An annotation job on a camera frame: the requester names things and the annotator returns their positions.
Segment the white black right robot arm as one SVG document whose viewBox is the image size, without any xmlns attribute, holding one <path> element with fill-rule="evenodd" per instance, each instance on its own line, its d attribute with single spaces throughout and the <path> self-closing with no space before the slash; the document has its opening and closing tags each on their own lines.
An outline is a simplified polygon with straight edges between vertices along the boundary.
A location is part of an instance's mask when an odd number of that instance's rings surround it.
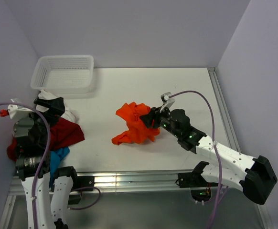
<svg viewBox="0 0 278 229">
<path fill-rule="evenodd" d="M 206 133 L 191 125 L 182 109 L 170 111 L 154 107 L 140 119 L 146 127 L 162 127 L 168 131 L 183 149 L 221 163 L 215 166 L 201 161 L 191 172 L 179 173 L 176 184 L 180 188 L 221 184 L 240 190 L 252 202 L 263 205 L 278 181 L 266 157 L 244 155 L 214 142 Z"/>
</svg>

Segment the orange t shirt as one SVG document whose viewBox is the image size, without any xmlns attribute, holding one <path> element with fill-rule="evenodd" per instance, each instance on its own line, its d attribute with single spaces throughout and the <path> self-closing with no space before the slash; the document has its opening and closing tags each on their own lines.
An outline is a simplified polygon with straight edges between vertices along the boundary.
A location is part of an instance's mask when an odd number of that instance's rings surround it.
<svg viewBox="0 0 278 229">
<path fill-rule="evenodd" d="M 115 145 L 122 143 L 143 144 L 147 139 L 154 142 L 155 136 L 160 134 L 160 129 L 147 128 L 139 118 L 141 115 L 147 115 L 150 111 L 151 108 L 143 103 L 131 102 L 123 104 L 116 111 L 116 115 L 126 121 L 128 130 L 112 138 L 112 143 Z"/>
</svg>

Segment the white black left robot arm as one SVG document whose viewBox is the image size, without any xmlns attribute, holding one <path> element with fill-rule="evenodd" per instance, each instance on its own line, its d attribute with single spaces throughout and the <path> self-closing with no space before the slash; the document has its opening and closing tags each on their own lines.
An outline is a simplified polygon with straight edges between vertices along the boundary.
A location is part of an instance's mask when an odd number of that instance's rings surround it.
<svg viewBox="0 0 278 229">
<path fill-rule="evenodd" d="M 8 106 L 16 119 L 13 136 L 17 141 L 16 170 L 25 192 L 28 227 L 30 229 L 66 229 L 66 211 L 71 190 L 79 186 L 73 167 L 50 169 L 50 127 L 65 112 L 61 97 L 51 100 L 35 99 L 45 112 L 32 111 L 18 101 Z"/>
</svg>

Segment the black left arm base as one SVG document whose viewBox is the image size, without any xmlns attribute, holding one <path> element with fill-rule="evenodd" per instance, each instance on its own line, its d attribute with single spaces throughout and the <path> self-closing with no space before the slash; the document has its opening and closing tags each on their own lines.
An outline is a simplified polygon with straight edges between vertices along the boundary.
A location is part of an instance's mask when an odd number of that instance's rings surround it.
<svg viewBox="0 0 278 229">
<path fill-rule="evenodd" d="M 84 191 L 93 191 L 94 176 L 61 176 L 54 179 L 51 208 L 79 204 Z"/>
</svg>

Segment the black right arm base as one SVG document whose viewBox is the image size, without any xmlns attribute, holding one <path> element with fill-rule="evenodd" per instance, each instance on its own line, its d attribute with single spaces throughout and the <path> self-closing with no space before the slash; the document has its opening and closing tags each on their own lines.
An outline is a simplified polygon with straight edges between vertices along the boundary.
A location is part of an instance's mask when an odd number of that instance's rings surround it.
<svg viewBox="0 0 278 229">
<path fill-rule="evenodd" d="M 191 196 L 195 201 L 209 201 L 212 198 L 212 187 L 217 187 L 218 183 L 207 182 L 203 177 L 194 172 L 178 173 L 175 184 L 179 188 L 194 188 Z"/>
</svg>

